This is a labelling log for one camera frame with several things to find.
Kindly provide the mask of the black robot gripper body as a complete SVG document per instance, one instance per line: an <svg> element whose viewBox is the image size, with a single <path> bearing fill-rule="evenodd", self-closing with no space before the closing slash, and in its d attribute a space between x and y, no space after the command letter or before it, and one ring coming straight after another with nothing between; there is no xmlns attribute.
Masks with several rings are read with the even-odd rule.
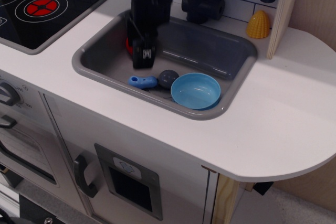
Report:
<svg viewBox="0 0 336 224"><path fill-rule="evenodd" d="M154 41L158 27L170 20L173 0L131 0L131 11L127 23L129 44L136 40Z"/></svg>

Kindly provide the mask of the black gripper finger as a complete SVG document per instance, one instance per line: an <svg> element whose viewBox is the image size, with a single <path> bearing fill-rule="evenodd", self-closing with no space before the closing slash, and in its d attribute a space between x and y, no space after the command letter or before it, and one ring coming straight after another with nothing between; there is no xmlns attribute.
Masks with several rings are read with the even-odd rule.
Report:
<svg viewBox="0 0 336 224"><path fill-rule="evenodd" d="M152 68L156 56L155 40L134 39L132 41L132 62L134 69Z"/></svg>

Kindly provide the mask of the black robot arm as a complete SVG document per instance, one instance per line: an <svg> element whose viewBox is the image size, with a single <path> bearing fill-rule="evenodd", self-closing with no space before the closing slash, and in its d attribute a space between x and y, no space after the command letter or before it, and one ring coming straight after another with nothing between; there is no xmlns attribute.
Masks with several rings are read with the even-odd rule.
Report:
<svg viewBox="0 0 336 224"><path fill-rule="evenodd" d="M153 67L158 27L170 21L173 0L131 0L127 18L127 46L134 69Z"/></svg>

